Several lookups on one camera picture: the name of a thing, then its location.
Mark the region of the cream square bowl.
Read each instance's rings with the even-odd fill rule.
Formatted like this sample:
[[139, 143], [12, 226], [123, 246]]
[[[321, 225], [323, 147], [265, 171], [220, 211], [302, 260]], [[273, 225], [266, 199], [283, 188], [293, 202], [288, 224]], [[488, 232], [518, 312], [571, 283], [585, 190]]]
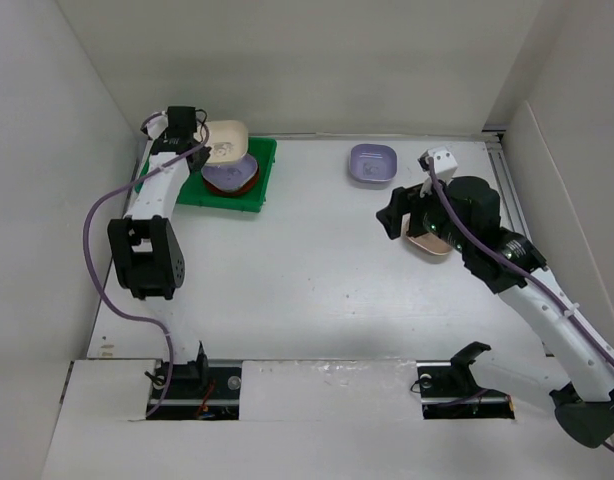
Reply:
[[249, 131], [237, 120], [209, 121], [207, 146], [210, 156], [207, 165], [225, 165], [239, 161], [248, 151]]

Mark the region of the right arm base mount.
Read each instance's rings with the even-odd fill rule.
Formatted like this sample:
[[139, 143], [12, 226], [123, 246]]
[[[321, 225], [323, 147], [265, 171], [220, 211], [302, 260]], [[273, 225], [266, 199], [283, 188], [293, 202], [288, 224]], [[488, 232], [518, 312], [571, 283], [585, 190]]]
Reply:
[[515, 419], [508, 395], [456, 380], [449, 361], [421, 361], [416, 371], [410, 392], [419, 397], [424, 420]]

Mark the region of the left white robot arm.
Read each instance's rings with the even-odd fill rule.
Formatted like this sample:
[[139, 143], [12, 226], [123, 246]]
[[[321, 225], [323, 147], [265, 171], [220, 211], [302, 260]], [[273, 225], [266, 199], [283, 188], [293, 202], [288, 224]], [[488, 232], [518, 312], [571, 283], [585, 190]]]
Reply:
[[179, 193], [209, 159], [208, 127], [193, 106], [170, 106], [146, 120], [147, 171], [124, 216], [108, 223], [119, 285], [139, 301], [171, 301], [185, 280], [184, 256], [171, 218]]

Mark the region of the red round plate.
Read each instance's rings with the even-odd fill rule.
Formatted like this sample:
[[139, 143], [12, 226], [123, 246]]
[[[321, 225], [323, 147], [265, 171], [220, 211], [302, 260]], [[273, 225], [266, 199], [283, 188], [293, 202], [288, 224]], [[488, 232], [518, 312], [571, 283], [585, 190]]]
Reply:
[[220, 197], [240, 197], [253, 189], [259, 180], [260, 169], [255, 170], [236, 167], [215, 167], [210, 176], [202, 176], [205, 187]]

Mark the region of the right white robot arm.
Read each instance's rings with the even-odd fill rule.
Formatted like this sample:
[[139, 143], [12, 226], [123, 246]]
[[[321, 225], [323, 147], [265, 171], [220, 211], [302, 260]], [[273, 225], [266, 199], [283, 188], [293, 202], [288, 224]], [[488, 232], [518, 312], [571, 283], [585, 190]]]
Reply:
[[474, 176], [430, 179], [394, 189], [376, 218], [390, 239], [429, 234], [452, 247], [557, 363], [534, 367], [473, 341], [439, 372], [421, 374], [422, 392], [449, 397], [450, 411], [489, 391], [516, 396], [553, 414], [579, 444], [607, 446], [614, 435], [614, 350], [564, 294], [538, 249], [502, 226], [497, 191]]

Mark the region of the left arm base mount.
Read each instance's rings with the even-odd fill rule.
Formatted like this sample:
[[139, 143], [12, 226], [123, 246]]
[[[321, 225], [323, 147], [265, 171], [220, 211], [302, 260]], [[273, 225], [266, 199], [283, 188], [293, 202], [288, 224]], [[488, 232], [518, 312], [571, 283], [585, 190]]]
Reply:
[[164, 400], [146, 419], [238, 420], [242, 365], [242, 361], [210, 360], [203, 373], [193, 365], [175, 365]]

